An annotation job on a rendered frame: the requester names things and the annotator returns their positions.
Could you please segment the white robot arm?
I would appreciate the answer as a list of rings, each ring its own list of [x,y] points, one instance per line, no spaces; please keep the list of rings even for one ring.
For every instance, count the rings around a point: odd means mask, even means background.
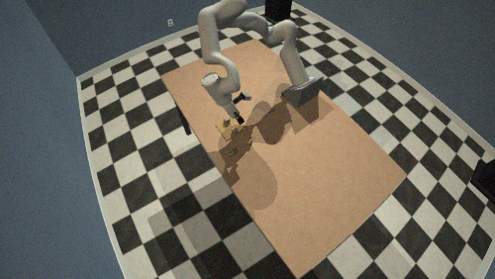
[[[221,78],[218,73],[211,72],[205,75],[201,82],[219,106],[225,106],[231,102],[231,93],[241,89],[241,82],[237,67],[221,55],[217,25],[224,28],[253,30],[258,32],[269,45],[284,42],[284,47],[279,55],[292,83],[288,86],[289,90],[305,86],[315,80],[315,77],[309,77],[307,74],[296,48],[298,29],[295,23],[284,20],[268,27],[266,19],[256,13],[245,12],[246,9],[246,0],[222,0],[202,9],[198,14],[198,30],[203,61],[206,64],[223,65],[228,74],[227,77]],[[268,29],[267,32],[266,29]],[[312,80],[310,81],[308,77]]]

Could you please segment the tan mat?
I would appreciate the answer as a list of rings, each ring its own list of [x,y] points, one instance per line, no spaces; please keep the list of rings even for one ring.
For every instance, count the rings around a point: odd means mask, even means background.
[[[230,140],[232,139],[233,137],[243,133],[244,131],[247,130],[247,128],[243,125],[243,124],[239,124],[238,121],[237,121],[237,117],[232,119],[231,117],[230,118],[230,122],[229,123],[225,123],[224,120],[215,124],[216,127],[218,128],[218,130],[221,132],[221,134],[224,136],[224,138],[226,140]],[[234,135],[232,133],[232,128],[234,127],[237,127],[237,129],[239,130],[239,133]]]

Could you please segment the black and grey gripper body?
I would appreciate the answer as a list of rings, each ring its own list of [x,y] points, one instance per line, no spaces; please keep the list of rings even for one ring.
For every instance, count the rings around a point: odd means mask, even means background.
[[[232,100],[229,104],[221,107],[223,107],[227,111],[227,113],[231,116],[232,119],[235,118],[234,112],[237,112],[238,114],[240,113]]]

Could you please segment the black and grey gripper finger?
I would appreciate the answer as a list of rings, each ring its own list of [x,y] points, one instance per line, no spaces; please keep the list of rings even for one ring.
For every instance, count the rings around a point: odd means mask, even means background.
[[[237,114],[236,112],[234,112],[234,114],[235,117],[237,117],[238,123],[241,125],[245,120],[240,116],[240,114]]]

